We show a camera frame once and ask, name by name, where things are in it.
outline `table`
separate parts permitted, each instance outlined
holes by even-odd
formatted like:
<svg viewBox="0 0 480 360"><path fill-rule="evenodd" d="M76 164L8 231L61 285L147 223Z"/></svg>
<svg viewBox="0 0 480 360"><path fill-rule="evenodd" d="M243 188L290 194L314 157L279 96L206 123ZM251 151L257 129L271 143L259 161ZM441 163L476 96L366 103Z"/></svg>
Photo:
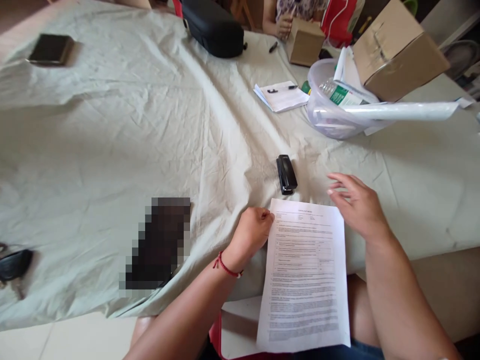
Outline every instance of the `table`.
<svg viewBox="0 0 480 360"><path fill-rule="evenodd" d="M77 41L65 68L25 62L39 28ZM252 89L292 80L275 39L246 32L235 59L210 56L170 14L60 0L0 36L0 242L36 251L26 299L0 291L0 330L101 311L158 314L230 241L247 206L272 198L331 205L332 171L374 188L411 259L480 245L480 138L472 113L445 122L398 122L369 137L329 139L305 108L275 114ZM445 76L405 97L454 100ZM298 189L279 189L275 159L288 154ZM190 255L147 297L119 291L145 207L190 197ZM364 241L346 230L349 273ZM230 300L259 295L266 252L245 269Z"/></svg>

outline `hand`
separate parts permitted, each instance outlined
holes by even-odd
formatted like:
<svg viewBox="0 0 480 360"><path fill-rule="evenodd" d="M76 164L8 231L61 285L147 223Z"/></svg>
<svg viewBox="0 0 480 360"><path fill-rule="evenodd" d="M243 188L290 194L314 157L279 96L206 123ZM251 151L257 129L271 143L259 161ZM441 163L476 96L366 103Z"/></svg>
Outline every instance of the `hand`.
<svg viewBox="0 0 480 360"><path fill-rule="evenodd" d="M292 30L292 20L293 16L291 14L285 13L280 16L276 22L276 37L281 40L286 40L289 37L290 30Z"/></svg>
<svg viewBox="0 0 480 360"><path fill-rule="evenodd" d="M263 207L249 207L240 217L230 245L222 254L223 263L233 272L241 271L265 244L274 215Z"/></svg>
<svg viewBox="0 0 480 360"><path fill-rule="evenodd" d="M333 172L327 175L337 180L327 193L335 203L345 222L367 242L388 238L392 235L387 219L380 206L377 193L358 177ZM348 191L333 189L345 188Z"/></svg>

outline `black case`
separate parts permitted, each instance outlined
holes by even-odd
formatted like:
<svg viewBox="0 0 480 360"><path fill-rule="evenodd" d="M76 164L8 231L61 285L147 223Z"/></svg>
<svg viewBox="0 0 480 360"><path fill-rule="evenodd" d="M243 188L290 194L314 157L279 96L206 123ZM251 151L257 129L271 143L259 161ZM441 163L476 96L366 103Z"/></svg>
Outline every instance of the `black case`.
<svg viewBox="0 0 480 360"><path fill-rule="evenodd" d="M191 35L213 56L233 58L244 50L244 30L213 0L183 0L183 20Z"/></svg>

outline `green label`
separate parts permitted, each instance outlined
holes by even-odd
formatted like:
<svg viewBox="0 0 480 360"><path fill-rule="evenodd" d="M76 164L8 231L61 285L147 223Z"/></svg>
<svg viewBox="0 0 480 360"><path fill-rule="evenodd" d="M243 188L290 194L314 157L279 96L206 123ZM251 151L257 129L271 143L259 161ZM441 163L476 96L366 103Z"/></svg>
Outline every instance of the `green label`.
<svg viewBox="0 0 480 360"><path fill-rule="evenodd" d="M340 105L342 100L347 96L349 91L344 89L341 86L337 86L333 94L330 96L330 100L332 100L335 104Z"/></svg>
<svg viewBox="0 0 480 360"><path fill-rule="evenodd" d="M347 105L363 105L368 104L367 101L362 100L356 96L353 92L348 91L346 88L340 85L336 86L335 91L330 96L330 100L333 101L339 107Z"/></svg>

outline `pen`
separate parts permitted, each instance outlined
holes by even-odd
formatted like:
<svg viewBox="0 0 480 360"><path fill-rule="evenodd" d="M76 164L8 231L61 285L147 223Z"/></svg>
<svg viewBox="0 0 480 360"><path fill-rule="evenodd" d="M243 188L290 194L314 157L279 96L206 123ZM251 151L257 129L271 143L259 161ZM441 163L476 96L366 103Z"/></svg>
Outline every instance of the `pen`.
<svg viewBox="0 0 480 360"><path fill-rule="evenodd" d="M280 90L282 90L282 89L293 90L293 89L296 89L297 87L298 87L298 85L290 85L290 86L281 87ZM269 93L269 94L275 94L275 93L278 93L279 91L275 90L275 89L269 89L266 92Z"/></svg>
<svg viewBox="0 0 480 360"><path fill-rule="evenodd" d="M279 42L275 41L275 43L271 46L270 50L268 50L268 53L271 54L274 52L274 50L277 48Z"/></svg>

